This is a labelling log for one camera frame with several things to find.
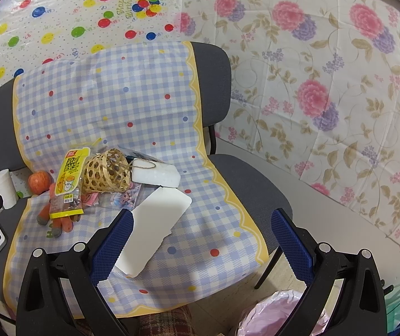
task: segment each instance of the silver bolt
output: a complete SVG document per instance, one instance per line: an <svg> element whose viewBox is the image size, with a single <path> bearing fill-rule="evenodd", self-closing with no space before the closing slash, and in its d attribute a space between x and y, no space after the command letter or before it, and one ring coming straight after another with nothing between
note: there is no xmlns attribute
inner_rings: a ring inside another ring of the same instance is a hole
<svg viewBox="0 0 400 336"><path fill-rule="evenodd" d="M371 251L363 249L362 250L362 256L366 259L369 259L371 257Z"/></svg>
<svg viewBox="0 0 400 336"><path fill-rule="evenodd" d="M43 249L35 249L32 253L32 255L37 258L39 256L41 256L41 254L43 253Z"/></svg>
<svg viewBox="0 0 400 336"><path fill-rule="evenodd" d="M328 253L329 251L331 251L331 246L328 243L322 242L321 244L319 244L319 249L323 253Z"/></svg>
<svg viewBox="0 0 400 336"><path fill-rule="evenodd" d="M83 250L85 250L85 244L83 242L78 242L74 245L74 251L77 251L79 253Z"/></svg>

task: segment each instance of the plush toy leg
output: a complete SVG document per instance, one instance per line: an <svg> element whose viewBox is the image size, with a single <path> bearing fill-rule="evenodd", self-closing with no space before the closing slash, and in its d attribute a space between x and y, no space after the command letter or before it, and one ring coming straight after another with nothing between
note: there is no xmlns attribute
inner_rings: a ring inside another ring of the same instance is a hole
<svg viewBox="0 0 400 336"><path fill-rule="evenodd" d="M48 203L38 214L36 217L36 221L41 225L45 226L49 221L49 210L51 208L51 204Z"/></svg>
<svg viewBox="0 0 400 336"><path fill-rule="evenodd" d="M62 217L62 229L64 232L71 232L73 225L72 225L72 221L69 217Z"/></svg>
<svg viewBox="0 0 400 336"><path fill-rule="evenodd" d="M62 218L52 220L52 230L53 237L59 237L62 234Z"/></svg>

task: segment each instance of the floral wallpaper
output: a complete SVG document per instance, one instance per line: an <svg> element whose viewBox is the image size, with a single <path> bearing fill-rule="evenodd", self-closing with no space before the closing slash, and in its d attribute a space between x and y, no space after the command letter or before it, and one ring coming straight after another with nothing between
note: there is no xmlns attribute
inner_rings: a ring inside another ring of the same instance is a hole
<svg viewBox="0 0 400 336"><path fill-rule="evenodd" d="M180 29L230 58L217 137L400 246L399 0L183 0Z"/></svg>

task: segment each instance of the purple flower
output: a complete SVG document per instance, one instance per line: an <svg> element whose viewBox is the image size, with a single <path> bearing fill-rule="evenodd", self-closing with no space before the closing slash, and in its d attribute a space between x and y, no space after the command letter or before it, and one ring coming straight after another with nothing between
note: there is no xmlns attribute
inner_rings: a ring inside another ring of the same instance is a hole
<svg viewBox="0 0 400 336"><path fill-rule="evenodd" d="M195 32L195 20L190 19L189 25L187 26L186 31L184 33L185 35L190 37L194 32Z"/></svg>
<svg viewBox="0 0 400 336"><path fill-rule="evenodd" d="M333 61L329 61L326 63L326 67L322 67L322 70L326 73L332 74L333 72L337 71L339 68L343 68L345 63L343 58L340 57L337 53L334 53Z"/></svg>
<svg viewBox="0 0 400 336"><path fill-rule="evenodd" d="M271 60L272 62L281 62L284 59L284 54L282 53L282 49L278 48L273 53L272 51L262 52L262 57L266 60Z"/></svg>
<svg viewBox="0 0 400 336"><path fill-rule="evenodd" d="M372 145L365 146L365 149L362 151L362 155L369 158L369 163L371 163L374 168L378 166L378 155Z"/></svg>
<svg viewBox="0 0 400 336"><path fill-rule="evenodd" d="M331 102L329 108L312 121L318 130L331 131L335 129L338 124L338 111L335 108L335 103Z"/></svg>
<svg viewBox="0 0 400 336"><path fill-rule="evenodd" d="M231 91L231 98L240 102L242 104L242 106L246 106L246 99L245 97L243 97L243 95L239 92L238 89L233 89Z"/></svg>
<svg viewBox="0 0 400 336"><path fill-rule="evenodd" d="M383 32L381 32L376 38L372 40L373 45L380 50L382 53L388 54L394 51L394 37L385 26Z"/></svg>
<svg viewBox="0 0 400 336"><path fill-rule="evenodd" d="M312 39L315 36L316 24L309 14L304 15L304 21L292 31L292 34L295 38L304 41Z"/></svg>
<svg viewBox="0 0 400 336"><path fill-rule="evenodd" d="M231 15L228 16L228 20L233 22L239 21L245 16L245 10L245 6L240 1L238 1Z"/></svg>

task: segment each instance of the white foam block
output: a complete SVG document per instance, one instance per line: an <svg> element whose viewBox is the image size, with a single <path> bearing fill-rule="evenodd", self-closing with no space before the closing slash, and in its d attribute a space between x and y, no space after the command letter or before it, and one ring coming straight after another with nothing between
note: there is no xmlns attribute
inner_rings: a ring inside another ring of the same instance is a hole
<svg viewBox="0 0 400 336"><path fill-rule="evenodd" d="M172 188L180 185L181 175L173 164L149 162L136 158L131 162L131 166L133 182Z"/></svg>
<svg viewBox="0 0 400 336"><path fill-rule="evenodd" d="M136 277L191 203L192 199L178 189L160 187L136 206L133 231L116 266Z"/></svg>

